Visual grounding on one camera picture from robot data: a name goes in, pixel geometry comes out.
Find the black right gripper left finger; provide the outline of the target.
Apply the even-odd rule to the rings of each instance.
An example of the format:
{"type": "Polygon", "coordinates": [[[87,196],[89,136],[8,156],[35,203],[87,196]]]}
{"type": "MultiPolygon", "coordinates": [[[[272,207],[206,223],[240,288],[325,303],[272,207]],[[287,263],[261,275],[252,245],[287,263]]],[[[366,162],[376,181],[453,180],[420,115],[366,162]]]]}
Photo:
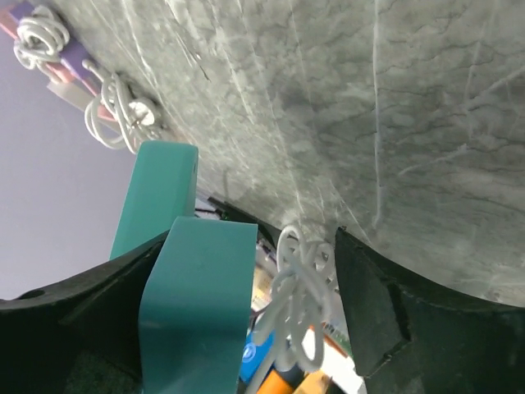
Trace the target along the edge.
{"type": "Polygon", "coordinates": [[[139,393],[139,304],[167,238],[1,302],[3,393],[139,393]]]}

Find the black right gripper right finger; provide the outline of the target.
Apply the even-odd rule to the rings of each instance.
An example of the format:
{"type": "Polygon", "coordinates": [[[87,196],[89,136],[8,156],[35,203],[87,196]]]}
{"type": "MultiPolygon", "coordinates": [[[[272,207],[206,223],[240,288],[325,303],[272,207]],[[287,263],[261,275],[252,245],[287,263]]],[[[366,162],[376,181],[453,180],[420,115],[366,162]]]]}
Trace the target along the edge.
{"type": "Polygon", "coordinates": [[[524,310],[452,290],[383,257],[343,227],[336,276],[369,393],[522,393],[524,310]]]}

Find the teal triangular socket adapter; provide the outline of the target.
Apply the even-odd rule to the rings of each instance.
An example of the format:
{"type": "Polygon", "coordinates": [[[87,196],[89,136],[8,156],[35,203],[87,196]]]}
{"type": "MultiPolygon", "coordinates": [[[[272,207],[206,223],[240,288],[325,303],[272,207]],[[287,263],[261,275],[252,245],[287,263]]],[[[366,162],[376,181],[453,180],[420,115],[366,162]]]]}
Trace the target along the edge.
{"type": "Polygon", "coordinates": [[[251,313],[258,227],[178,217],[139,306],[145,393],[234,393],[251,313]]]}

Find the teal USB power strip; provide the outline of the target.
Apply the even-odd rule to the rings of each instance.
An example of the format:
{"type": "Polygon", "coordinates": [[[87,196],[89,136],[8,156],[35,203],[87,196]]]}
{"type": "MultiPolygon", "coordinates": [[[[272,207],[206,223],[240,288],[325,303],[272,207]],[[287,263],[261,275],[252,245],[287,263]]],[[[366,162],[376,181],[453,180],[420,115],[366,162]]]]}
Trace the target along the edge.
{"type": "Polygon", "coordinates": [[[198,148],[147,141],[140,145],[110,258],[126,254],[171,228],[195,210],[198,148]]]}

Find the white USB power strip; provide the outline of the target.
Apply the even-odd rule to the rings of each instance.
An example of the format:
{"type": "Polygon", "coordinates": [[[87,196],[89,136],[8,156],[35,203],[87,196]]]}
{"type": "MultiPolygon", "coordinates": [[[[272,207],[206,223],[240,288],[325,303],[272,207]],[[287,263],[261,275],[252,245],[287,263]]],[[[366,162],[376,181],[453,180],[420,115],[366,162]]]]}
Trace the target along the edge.
{"type": "Polygon", "coordinates": [[[56,83],[50,81],[47,84],[47,89],[58,98],[81,111],[84,111],[94,99],[94,95],[91,92],[85,87],[78,86],[75,82],[56,83]]]}

